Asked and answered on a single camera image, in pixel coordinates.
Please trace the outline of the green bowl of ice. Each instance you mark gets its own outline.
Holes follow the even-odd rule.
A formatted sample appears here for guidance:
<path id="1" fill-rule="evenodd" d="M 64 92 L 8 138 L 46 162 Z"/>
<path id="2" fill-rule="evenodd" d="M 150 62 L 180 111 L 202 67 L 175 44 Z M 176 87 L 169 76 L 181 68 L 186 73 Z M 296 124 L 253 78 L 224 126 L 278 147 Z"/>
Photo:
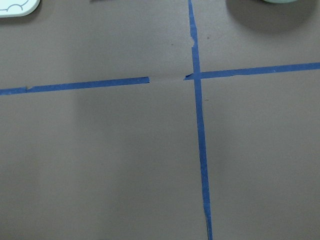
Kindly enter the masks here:
<path id="1" fill-rule="evenodd" d="M 293 3 L 296 2 L 297 0 L 262 0 L 267 3 L 272 3 L 272 4 L 288 4 L 288 3 Z"/>

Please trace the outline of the white bear tray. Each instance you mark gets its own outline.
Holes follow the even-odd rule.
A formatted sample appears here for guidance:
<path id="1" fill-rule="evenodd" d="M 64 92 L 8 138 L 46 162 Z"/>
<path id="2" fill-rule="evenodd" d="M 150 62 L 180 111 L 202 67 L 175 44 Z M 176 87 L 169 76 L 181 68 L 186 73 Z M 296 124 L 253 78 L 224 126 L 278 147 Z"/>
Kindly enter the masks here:
<path id="1" fill-rule="evenodd" d="M 40 0 L 0 0 L 0 17 L 24 17 L 32 13 Z"/>

